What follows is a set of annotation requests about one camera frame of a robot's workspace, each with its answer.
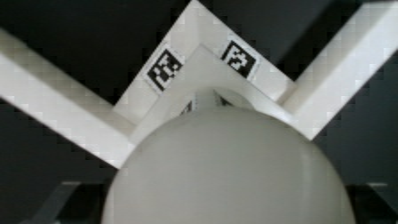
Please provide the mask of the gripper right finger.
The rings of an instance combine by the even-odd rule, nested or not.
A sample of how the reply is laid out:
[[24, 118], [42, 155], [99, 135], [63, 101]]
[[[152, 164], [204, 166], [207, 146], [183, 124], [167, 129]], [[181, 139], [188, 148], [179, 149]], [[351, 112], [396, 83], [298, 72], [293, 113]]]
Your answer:
[[357, 224], [398, 224], [398, 186], [366, 183], [346, 190]]

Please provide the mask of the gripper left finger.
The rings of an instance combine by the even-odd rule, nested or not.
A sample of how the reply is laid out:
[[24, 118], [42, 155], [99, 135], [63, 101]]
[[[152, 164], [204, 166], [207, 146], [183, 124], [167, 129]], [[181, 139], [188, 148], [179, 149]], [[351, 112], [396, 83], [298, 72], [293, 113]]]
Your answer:
[[31, 215], [17, 224], [99, 224], [106, 185], [63, 181]]

